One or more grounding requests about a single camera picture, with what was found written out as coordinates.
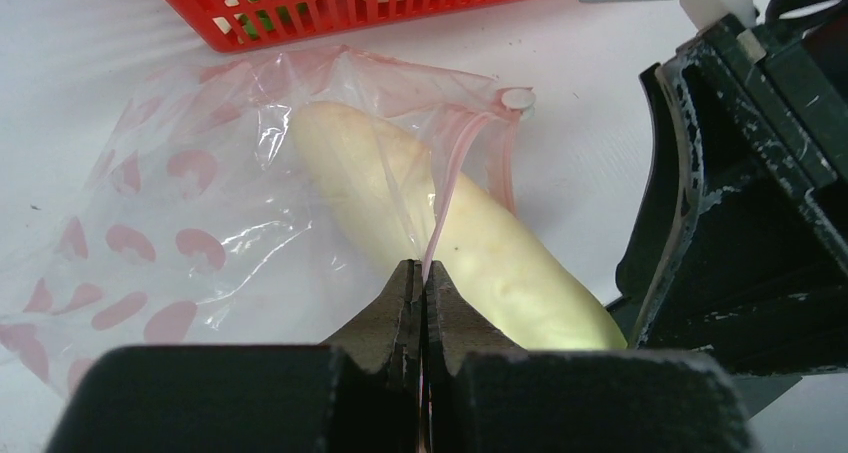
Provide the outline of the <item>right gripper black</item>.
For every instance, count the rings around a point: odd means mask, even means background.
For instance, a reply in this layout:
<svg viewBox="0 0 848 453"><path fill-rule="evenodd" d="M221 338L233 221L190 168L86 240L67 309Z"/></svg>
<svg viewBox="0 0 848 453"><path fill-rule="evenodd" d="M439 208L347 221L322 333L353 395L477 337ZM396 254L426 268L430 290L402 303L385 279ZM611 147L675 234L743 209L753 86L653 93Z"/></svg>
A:
<svg viewBox="0 0 848 453"><path fill-rule="evenodd" d="M711 355L760 409L847 369L847 0L680 5L719 70L641 74L654 151L614 316L636 349Z"/></svg>

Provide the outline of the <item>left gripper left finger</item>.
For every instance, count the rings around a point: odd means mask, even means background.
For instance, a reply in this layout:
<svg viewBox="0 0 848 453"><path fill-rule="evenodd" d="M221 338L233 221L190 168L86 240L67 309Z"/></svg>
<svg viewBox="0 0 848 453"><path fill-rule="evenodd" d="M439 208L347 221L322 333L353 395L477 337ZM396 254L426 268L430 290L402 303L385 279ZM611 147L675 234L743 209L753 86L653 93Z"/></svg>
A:
<svg viewBox="0 0 848 453"><path fill-rule="evenodd" d="M51 452L419 452L421 266L317 345L128 346L84 375Z"/></svg>

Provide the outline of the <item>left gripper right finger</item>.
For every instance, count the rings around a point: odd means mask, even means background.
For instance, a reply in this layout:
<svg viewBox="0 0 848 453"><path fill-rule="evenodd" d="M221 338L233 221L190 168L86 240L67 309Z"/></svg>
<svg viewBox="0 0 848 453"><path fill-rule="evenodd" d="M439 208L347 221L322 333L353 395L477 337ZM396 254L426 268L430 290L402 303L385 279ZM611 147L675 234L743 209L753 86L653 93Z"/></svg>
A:
<svg viewBox="0 0 848 453"><path fill-rule="evenodd" d="M430 452L752 452L729 376L675 350L519 348L434 262L422 293Z"/></svg>

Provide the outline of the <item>white daikon radish toy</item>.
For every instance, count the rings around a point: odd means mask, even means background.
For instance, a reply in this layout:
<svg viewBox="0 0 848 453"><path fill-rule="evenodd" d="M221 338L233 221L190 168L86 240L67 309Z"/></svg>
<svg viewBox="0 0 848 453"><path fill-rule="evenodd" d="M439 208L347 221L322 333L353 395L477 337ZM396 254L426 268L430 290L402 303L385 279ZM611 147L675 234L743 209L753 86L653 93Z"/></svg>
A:
<svg viewBox="0 0 848 453"><path fill-rule="evenodd" d="M441 264L462 298L531 350L623 349L599 300L512 212L458 174L444 215L431 151L389 121L336 102L291 116L288 139L345 236L382 274Z"/></svg>

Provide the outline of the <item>clear pink zip top bag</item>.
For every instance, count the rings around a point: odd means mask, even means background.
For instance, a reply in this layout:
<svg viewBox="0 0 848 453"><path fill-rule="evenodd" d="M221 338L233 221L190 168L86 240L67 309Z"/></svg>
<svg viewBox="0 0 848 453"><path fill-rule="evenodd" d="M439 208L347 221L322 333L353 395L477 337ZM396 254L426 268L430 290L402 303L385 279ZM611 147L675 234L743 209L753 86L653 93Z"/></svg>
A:
<svg viewBox="0 0 848 453"><path fill-rule="evenodd" d="M317 343L429 258L467 171L514 206L530 88L348 46L144 81L54 237L1 271L1 345L71 393L128 344Z"/></svg>

